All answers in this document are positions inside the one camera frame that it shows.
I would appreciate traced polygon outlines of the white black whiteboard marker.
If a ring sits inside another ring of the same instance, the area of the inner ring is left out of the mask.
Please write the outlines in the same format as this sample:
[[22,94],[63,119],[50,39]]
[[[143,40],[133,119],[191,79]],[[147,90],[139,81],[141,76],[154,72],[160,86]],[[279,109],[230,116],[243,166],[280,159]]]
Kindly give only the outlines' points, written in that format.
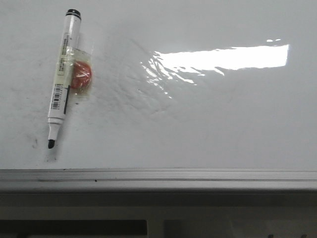
[[77,48],[80,26],[81,13],[76,9],[69,9],[65,14],[48,113],[49,149],[54,148],[59,130],[66,118],[74,65],[74,50]]

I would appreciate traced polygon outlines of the white whiteboard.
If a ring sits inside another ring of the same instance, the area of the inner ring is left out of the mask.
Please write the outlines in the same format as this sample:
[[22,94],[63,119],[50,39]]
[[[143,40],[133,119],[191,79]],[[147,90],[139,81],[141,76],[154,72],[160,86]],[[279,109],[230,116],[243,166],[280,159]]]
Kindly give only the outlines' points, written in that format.
[[[49,149],[70,8],[93,82]],[[316,1],[1,1],[0,166],[315,170]]]

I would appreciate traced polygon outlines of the red round magnet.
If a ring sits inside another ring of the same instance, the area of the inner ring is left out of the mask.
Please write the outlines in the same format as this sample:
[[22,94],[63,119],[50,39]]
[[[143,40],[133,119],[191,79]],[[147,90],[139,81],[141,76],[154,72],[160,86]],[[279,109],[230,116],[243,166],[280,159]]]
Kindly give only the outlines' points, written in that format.
[[71,88],[76,90],[85,89],[90,85],[91,79],[91,66],[84,61],[75,61],[73,66]]

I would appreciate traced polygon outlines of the aluminium whiteboard frame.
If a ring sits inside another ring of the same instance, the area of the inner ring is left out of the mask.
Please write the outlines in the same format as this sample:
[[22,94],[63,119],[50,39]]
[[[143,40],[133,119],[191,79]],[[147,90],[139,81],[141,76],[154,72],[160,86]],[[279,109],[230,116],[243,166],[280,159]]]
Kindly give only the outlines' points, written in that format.
[[317,172],[285,169],[4,169],[1,193],[317,190]]

